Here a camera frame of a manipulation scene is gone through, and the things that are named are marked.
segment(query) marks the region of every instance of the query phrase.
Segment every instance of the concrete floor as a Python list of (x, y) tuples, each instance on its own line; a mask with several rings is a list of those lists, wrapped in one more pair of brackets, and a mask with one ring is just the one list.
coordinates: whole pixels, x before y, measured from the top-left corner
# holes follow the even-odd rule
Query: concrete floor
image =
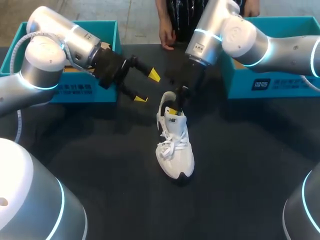
[[(262, 16), (315, 16), (320, 22), (319, 0), (260, 2)], [(0, 0), (0, 47), (9, 46), (19, 24), (42, 5), (70, 20), (117, 20), (123, 44), (159, 43), (155, 0)]]

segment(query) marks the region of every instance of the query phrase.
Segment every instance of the shoe tongue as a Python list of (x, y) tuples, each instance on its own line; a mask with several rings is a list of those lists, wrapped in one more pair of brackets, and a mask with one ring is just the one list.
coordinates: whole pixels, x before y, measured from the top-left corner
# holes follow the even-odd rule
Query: shoe tongue
[(174, 134), (177, 137), (180, 137), (186, 128), (186, 124), (187, 124), (186, 116), (173, 115), (173, 114), (167, 113), (166, 111), (164, 113), (164, 118), (165, 118), (165, 125), (169, 133)]

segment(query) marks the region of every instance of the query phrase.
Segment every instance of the cardboard box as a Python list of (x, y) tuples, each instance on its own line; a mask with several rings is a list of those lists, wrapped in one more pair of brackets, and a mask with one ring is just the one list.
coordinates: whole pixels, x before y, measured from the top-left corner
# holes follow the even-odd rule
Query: cardboard box
[[(249, 17), (246, 20), (273, 38), (320, 35), (320, 26), (312, 16)], [(320, 92), (308, 87), (299, 75), (283, 72), (256, 73), (226, 53), (221, 55), (220, 60), (229, 99), (320, 97)], [(320, 88), (320, 78), (307, 78)]]
[[(121, 43), (116, 21), (74, 21), (80, 27), (91, 34), (100, 38), (102, 42), (109, 43), (112, 50), (121, 53)], [(0, 77), (10, 75), (10, 60), (16, 43), (27, 34), (27, 22), (22, 22), (6, 54), (3, 64), (0, 68)], [(14, 71), (21, 69), (25, 50), (28, 41), (26, 41), (17, 51)], [(114, 103), (117, 101), (117, 92), (115, 86), (104, 89), (99, 86), (98, 81), (87, 73), (79, 71), (64, 72), (60, 78), (57, 91), (51, 103)]]

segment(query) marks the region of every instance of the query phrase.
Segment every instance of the black shirt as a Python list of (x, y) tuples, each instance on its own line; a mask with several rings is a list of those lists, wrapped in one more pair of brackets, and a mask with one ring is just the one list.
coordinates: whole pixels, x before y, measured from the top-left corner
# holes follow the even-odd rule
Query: black shirt
[[(243, 15), (246, 0), (234, 0)], [(208, 0), (166, 0), (167, 10), (178, 42), (189, 42)]]

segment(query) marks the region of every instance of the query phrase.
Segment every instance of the silver robotic arm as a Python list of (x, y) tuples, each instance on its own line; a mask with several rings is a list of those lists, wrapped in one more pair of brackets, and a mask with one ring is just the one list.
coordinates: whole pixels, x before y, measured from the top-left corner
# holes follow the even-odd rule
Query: silver robotic arm
[(101, 87), (108, 89), (115, 84), (119, 92), (135, 101), (147, 101), (148, 98), (125, 86), (130, 68), (136, 68), (157, 82), (160, 80), (153, 67), (135, 56), (126, 59), (109, 48), (102, 48), (99, 38), (48, 7), (41, 6), (32, 13), (26, 31), (27, 35), (21, 40), (32, 39), (21, 70), (13, 73), (11, 59), (11, 75), (0, 79), (0, 117), (49, 102), (67, 60), (76, 69), (98, 79)]
[(320, 36), (273, 38), (235, 15), (225, 20), (220, 36), (223, 50), (254, 72), (320, 75)]
[(0, 116), (49, 102), (66, 63), (61, 47), (48, 37), (28, 44), (18, 73), (0, 78)]
[(257, 73), (285, 72), (320, 77), (320, 36), (273, 38), (239, 16), (233, 0), (210, 0), (185, 51), (187, 60), (171, 76), (176, 84), (177, 111), (201, 84), (206, 68), (222, 51)]

